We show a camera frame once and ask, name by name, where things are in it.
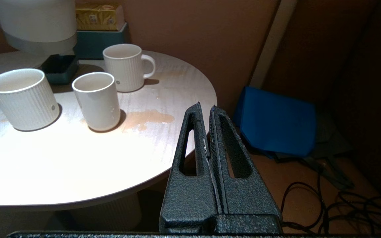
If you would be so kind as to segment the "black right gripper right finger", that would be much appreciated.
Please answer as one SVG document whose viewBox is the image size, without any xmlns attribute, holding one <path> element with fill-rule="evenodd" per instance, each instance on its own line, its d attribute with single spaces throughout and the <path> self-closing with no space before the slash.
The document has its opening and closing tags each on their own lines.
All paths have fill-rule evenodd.
<svg viewBox="0 0 381 238">
<path fill-rule="evenodd" d="M 210 110 L 216 234 L 281 234 L 282 215 L 226 112 Z"/>
</svg>

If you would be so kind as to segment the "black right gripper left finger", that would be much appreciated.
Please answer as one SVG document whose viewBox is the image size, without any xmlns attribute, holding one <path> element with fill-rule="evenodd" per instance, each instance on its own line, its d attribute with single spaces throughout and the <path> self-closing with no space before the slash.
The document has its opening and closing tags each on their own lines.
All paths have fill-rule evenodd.
<svg viewBox="0 0 381 238">
<path fill-rule="evenodd" d="M 195 141 L 195 176 L 183 173 L 190 131 L 193 131 Z M 208 219 L 217 214 L 209 156 L 202 108 L 197 103 L 184 115 L 160 211 L 160 233 L 207 232 Z"/>
</svg>

